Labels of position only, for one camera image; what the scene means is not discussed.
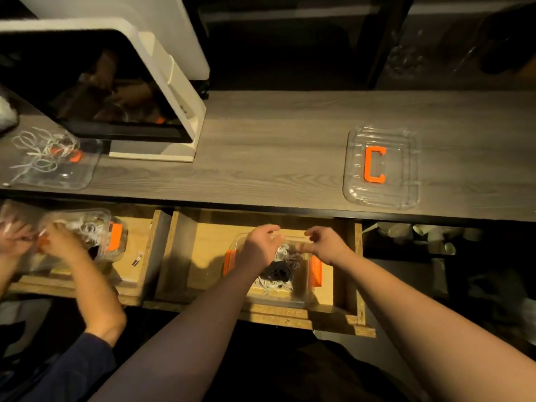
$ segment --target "dark blue sleeve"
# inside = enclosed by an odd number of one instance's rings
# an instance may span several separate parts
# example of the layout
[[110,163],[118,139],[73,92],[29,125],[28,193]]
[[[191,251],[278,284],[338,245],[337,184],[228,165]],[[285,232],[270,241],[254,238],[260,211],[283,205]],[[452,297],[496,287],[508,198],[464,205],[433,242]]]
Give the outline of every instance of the dark blue sleeve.
[[114,369],[110,344],[92,334],[82,333],[21,402],[76,402],[103,375]]

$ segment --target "wooden drawer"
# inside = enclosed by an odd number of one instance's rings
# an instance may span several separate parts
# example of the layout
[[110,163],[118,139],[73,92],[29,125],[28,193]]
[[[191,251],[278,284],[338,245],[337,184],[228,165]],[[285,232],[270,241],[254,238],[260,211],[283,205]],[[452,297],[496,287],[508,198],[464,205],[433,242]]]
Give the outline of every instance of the wooden drawer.
[[[203,290],[222,276],[224,256],[236,236],[261,224],[274,223],[287,236],[303,236],[314,225],[335,229],[357,253],[362,254],[361,225],[353,220],[302,216],[180,209],[173,213],[164,262],[154,301],[144,307],[182,311]],[[365,303],[345,274],[322,265],[322,286],[303,309],[246,303],[240,314],[256,323],[317,329],[375,337],[366,326]]]
[[[116,205],[102,202],[52,202],[48,209],[109,209],[128,228],[126,249],[114,263],[99,262],[98,267],[110,279],[124,305],[141,305],[146,290],[155,284],[164,258],[171,216],[150,206]],[[138,257],[141,259],[134,266]],[[52,296],[75,297],[70,270],[58,263],[51,271],[20,276],[9,290]]]

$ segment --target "earphones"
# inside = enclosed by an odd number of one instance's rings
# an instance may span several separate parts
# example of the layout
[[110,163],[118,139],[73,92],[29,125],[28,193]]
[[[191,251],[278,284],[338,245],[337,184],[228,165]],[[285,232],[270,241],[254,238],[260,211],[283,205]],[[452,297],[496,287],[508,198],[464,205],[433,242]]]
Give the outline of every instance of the earphones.
[[80,142],[69,133],[52,134],[43,128],[32,127],[37,133],[21,131],[11,141],[16,148],[26,150],[30,160],[21,165],[11,166],[10,169],[22,168],[11,182],[3,183],[9,187],[13,182],[30,170],[48,173],[55,171],[64,158],[69,157],[80,148]]

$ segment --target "elbow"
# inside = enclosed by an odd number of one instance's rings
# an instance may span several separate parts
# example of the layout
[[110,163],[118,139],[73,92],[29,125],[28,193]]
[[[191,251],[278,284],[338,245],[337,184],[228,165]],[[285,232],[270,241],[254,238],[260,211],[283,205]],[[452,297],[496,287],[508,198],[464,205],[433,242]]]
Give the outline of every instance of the elbow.
[[111,316],[103,317],[102,320],[95,324],[88,325],[86,332],[91,333],[94,336],[103,339],[105,342],[114,347],[117,340],[126,327],[126,314],[121,309],[120,312],[116,312]]

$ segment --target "wooden desk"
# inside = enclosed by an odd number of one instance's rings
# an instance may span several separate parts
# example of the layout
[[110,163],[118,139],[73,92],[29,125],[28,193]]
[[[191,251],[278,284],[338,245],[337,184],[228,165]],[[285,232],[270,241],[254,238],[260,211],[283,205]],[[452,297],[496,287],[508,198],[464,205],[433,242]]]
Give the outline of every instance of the wooden desk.
[[[193,163],[103,156],[86,189],[63,193],[347,217],[372,211],[536,221],[536,93],[211,92],[206,105]],[[45,120],[25,116],[20,128]],[[346,139],[363,124],[419,133],[422,195],[415,208],[346,201]],[[0,161],[10,149],[3,138]]]

